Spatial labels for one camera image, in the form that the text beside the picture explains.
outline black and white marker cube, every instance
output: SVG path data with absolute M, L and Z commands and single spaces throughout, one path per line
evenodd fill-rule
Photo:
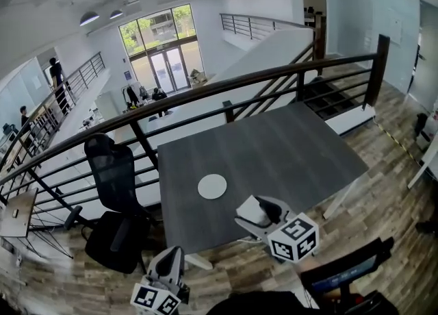
M 132 292 L 131 304 L 157 315 L 171 315 L 181 300 L 167 290 L 136 283 Z
M 301 213 L 268 235 L 273 256 L 297 263 L 320 243 L 318 224 Z

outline chair backrest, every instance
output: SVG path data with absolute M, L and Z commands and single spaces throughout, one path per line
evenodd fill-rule
M 134 157 L 128 146 L 115 144 L 105 134 L 96 134 L 84 145 L 101 203 L 127 215 L 145 211 L 136 196 Z

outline white round disc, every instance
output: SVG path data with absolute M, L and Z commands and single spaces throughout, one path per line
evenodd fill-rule
M 224 177 L 211 174 L 203 177 L 198 184 L 198 192 L 205 199 L 216 199 L 222 196 L 227 189 Z

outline black mesh chair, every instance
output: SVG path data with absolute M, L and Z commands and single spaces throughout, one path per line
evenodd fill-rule
M 136 196 L 134 158 L 128 146 L 114 144 L 105 134 L 85 143 L 85 153 L 105 212 L 93 227 L 85 252 L 98 263 L 122 273 L 132 273 L 138 263 L 143 272 L 142 250 L 154 241 L 147 238 L 156 222 Z M 64 226 L 70 229 L 81 212 L 77 206 Z

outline wooden floor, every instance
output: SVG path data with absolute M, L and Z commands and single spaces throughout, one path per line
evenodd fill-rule
M 413 124 L 419 110 L 413 101 L 383 84 L 376 120 L 417 158 Z M 317 259 L 325 263 L 377 237 L 393 236 L 392 258 L 360 279 L 357 287 L 363 294 L 381 291 L 401 314 L 432 314 L 438 308 L 438 239 L 418 234 L 415 223 L 433 213 L 434 183 L 425 176 L 407 190 L 417 164 L 372 121 L 345 139 L 370 169 L 328 221 L 323 221 L 322 212 L 330 199 L 308 212 L 320 224 Z M 156 234 L 162 237 L 162 231 Z M 140 270 L 122 275 L 98 265 L 84 253 L 79 229 L 57 237 L 74 254 L 74 261 L 62 255 L 47 263 L 25 260 L 20 278 L 27 287 L 0 276 L 0 290 L 12 302 L 18 299 L 30 314 L 135 314 L 129 299 L 133 284 L 141 278 Z M 260 244 L 234 242 L 201 255 L 214 264 L 214 270 L 191 267 L 186 271 L 185 282 L 192 291 L 190 304 L 180 307 L 182 314 L 205 314 L 230 292 L 291 290 L 299 284 L 291 265 L 271 260 Z M 144 253 L 145 260 L 150 257 Z

